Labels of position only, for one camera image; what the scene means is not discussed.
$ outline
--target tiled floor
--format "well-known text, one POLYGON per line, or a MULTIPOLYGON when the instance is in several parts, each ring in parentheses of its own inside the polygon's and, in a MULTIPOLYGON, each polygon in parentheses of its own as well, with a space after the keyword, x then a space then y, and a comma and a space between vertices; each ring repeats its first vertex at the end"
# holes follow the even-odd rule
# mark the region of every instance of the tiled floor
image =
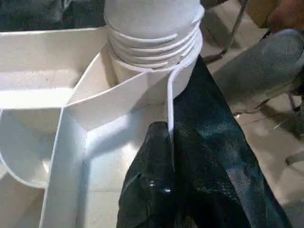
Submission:
MULTIPOLYGON (((226 44, 240 9, 238 0, 229 0, 208 12, 203 19, 203 57, 219 53, 226 44)), ((258 28, 245 15, 231 50, 223 59, 208 65, 211 73, 233 57, 257 43, 267 29, 258 28)), ((304 142, 295 135, 296 117, 286 94, 270 100, 260 112, 237 117, 247 141, 256 154, 261 169, 278 201, 295 228, 304 227, 304 162, 287 167, 288 155, 304 150, 304 142)))

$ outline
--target black rubber glove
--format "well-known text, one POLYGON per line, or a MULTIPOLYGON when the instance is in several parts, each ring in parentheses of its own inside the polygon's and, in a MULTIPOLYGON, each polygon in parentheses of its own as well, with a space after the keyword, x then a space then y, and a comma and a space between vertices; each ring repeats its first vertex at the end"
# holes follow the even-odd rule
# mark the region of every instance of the black rubber glove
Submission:
POLYGON ((150 125, 131 164, 119 199, 117 228, 172 228, 175 174, 167 123, 150 125))

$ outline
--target metal chair leg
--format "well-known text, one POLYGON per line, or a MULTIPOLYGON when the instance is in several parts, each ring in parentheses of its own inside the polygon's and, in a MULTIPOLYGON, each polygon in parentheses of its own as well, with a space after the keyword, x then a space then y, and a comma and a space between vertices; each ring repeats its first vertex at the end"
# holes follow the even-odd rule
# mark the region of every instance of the metal chair leg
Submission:
POLYGON ((213 63, 213 62, 223 58, 223 56, 229 51, 229 49, 231 48, 231 45, 234 41, 235 33, 237 32, 237 30, 238 30, 238 28, 239 28, 239 26, 242 22, 242 19, 243 19, 243 16, 245 14, 245 9, 246 9, 247 5, 248 5, 248 0, 244 0, 243 4, 242 4, 242 7, 241 7, 241 10, 240 10, 240 12, 237 16, 237 21, 234 24, 233 29, 231 31, 229 41, 225 45, 224 49, 217 55, 211 55, 211 56, 204 57, 204 61, 205 61, 206 64, 213 63))

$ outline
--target white plastic container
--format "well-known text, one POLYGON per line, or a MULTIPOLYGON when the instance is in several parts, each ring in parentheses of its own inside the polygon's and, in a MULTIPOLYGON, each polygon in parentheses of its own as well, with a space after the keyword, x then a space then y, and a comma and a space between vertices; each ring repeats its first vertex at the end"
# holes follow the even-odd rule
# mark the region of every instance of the white plastic container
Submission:
MULTIPOLYGON (((176 79, 189 75, 196 58, 179 66, 176 79)), ((167 82, 167 74, 141 73, 63 108, 41 228, 115 227, 124 177, 145 133, 167 121, 167 82)))
POLYGON ((62 107, 107 29, 0 33, 0 109, 62 107))
POLYGON ((43 191, 16 181, 0 163, 0 221, 2 228, 39 226, 43 191))
POLYGON ((44 189, 62 106, 116 84, 106 43, 105 28, 0 36, 0 158, 17 181, 44 189))

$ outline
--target floor tile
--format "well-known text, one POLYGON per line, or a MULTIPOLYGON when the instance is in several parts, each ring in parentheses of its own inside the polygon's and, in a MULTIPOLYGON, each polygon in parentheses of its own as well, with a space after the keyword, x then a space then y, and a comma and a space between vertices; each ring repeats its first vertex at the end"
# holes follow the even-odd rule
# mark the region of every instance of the floor tile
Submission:
POLYGON ((287 156, 304 149, 303 142, 292 133, 294 122, 293 117, 286 121, 285 115, 277 115, 242 127, 274 195, 282 205, 304 196, 304 162, 290 167, 285 163, 287 156))
POLYGON ((209 72, 213 74, 218 69, 220 69, 223 65, 225 65, 228 61, 230 61, 240 53, 242 53, 242 50, 230 50, 226 55, 224 55, 222 59, 207 65, 209 72))
POLYGON ((259 28, 250 32, 241 32, 239 33, 244 39, 246 45, 251 47, 259 42, 259 40, 267 33, 268 29, 259 28))
MULTIPOLYGON (((222 8, 233 24, 236 22, 238 14, 241 9, 241 5, 238 0, 229 0, 222 4, 222 8)), ((237 33, 254 31, 258 29, 258 26, 254 23, 254 21, 250 18, 250 16, 245 12, 242 18, 241 24, 237 30, 237 33)))

